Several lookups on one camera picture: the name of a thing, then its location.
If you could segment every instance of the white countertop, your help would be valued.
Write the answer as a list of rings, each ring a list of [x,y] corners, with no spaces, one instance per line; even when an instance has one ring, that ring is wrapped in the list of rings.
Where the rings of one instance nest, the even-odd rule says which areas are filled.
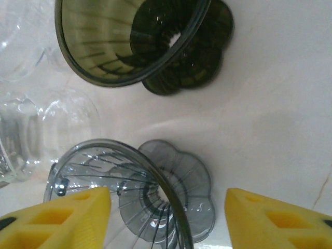
[[[164,139],[200,156],[212,176],[217,220],[197,248],[231,248],[224,217],[231,187],[332,215],[332,4],[226,2],[234,37],[219,75],[203,89],[160,97],[141,84],[100,88],[46,61],[21,84],[85,92],[103,137],[134,147]],[[40,176],[0,189],[0,216],[42,202],[44,190]]]

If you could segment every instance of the flower-shaped base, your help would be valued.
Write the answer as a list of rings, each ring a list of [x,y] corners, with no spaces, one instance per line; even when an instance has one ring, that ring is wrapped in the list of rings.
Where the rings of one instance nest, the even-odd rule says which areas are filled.
[[[162,140],[148,141],[139,147],[139,151],[163,171],[173,186],[186,211],[193,242],[204,240],[215,222],[211,179],[205,165],[193,154],[179,151]],[[150,195],[146,203],[153,199],[167,202],[160,191]]]
[[[145,5],[148,5],[148,2],[155,1],[147,0]],[[137,12],[136,18],[140,18],[140,11]],[[167,31],[163,32],[164,40],[171,42],[182,29],[180,21],[169,25]],[[143,85],[154,94],[169,95],[180,89],[196,88],[207,84],[220,67],[223,49],[230,42],[233,29],[234,21],[229,7],[220,0],[212,0],[201,26],[185,50],[160,73],[143,80]],[[138,54],[147,54],[147,52],[137,49]]]

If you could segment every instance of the white marble surface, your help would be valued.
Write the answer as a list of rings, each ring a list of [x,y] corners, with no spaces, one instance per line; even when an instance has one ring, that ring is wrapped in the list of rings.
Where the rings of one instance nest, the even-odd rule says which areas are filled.
[[[171,97],[141,84],[99,88],[56,73],[46,61],[21,84],[81,89],[96,104],[106,138],[135,147],[165,139],[199,155],[217,209],[213,232],[196,245],[204,249],[231,248],[223,204],[230,187],[332,215],[332,4],[226,2],[236,29],[206,88]],[[44,188],[34,176],[0,189],[0,215],[41,202]]]

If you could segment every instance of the clear glass container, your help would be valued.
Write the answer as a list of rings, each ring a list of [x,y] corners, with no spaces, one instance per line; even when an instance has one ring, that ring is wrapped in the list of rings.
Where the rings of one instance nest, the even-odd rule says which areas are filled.
[[[32,173],[45,181],[68,149],[101,135],[98,111],[86,95],[70,88],[44,92],[0,96],[0,182]]]
[[[31,73],[44,55],[54,1],[0,0],[0,81]]]

